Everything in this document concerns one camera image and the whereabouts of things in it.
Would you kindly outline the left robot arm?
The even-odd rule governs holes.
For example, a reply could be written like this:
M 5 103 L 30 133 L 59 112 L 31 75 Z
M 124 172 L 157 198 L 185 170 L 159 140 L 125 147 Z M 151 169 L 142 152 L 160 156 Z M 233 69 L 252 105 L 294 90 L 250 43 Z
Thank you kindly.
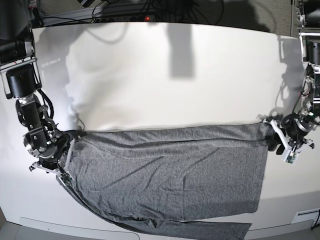
M 306 64 L 301 90 L 290 114 L 264 120 L 272 126 L 268 150 L 294 164 L 302 150 L 315 144 L 306 136 L 320 126 L 320 2 L 295 1 L 301 60 Z

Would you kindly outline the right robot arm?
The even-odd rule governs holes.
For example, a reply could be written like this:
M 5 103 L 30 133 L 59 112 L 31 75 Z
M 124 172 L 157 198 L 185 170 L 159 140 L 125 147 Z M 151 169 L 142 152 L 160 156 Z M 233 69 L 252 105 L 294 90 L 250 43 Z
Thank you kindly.
M 53 103 L 42 91 L 30 23 L 18 28 L 12 36 L 0 38 L 0 79 L 5 97 L 16 100 L 18 120 L 27 128 L 24 147 L 38 159 L 29 170 L 41 169 L 69 182 L 73 148 L 85 131 L 61 131 L 54 122 Z

